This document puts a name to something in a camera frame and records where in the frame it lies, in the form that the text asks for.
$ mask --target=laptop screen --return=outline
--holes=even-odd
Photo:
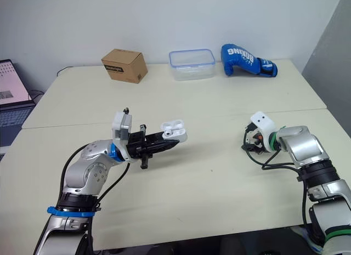
[[[10,60],[0,61],[0,105],[31,100]]]

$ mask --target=table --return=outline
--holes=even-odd
[[[111,80],[103,66],[66,69],[53,82],[23,128],[110,123],[129,107],[134,118],[172,118],[325,109],[325,104],[290,60],[275,60],[278,76],[256,77],[235,70],[227,77],[221,63],[216,76],[175,81],[169,65],[148,65],[139,84]]]
[[[351,183],[351,139],[325,109],[268,113],[277,126],[307,125]],[[184,117],[189,139],[140,161],[101,203],[94,248],[116,248],[302,223],[302,184],[288,170],[262,171],[240,148],[250,115]],[[141,123],[159,131],[160,114]],[[111,124],[23,129],[0,162],[0,249],[30,254],[55,205],[62,167],[82,144],[110,137]],[[264,161],[268,154],[256,156]],[[281,153],[278,162],[290,161]],[[124,171],[111,169],[106,189]]]

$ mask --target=clear plastic container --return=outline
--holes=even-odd
[[[172,51],[169,63],[177,81],[198,80],[214,76],[214,57],[209,49]]]

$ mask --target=cardboard box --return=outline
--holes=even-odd
[[[113,80],[139,83],[148,72],[141,52],[114,49],[101,60]]]

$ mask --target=boxing glove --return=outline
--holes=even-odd
[[[256,58],[250,52],[235,44],[223,45],[220,55],[227,76],[234,73],[233,66],[239,66],[252,74],[264,77],[275,77],[278,72],[272,61]]]

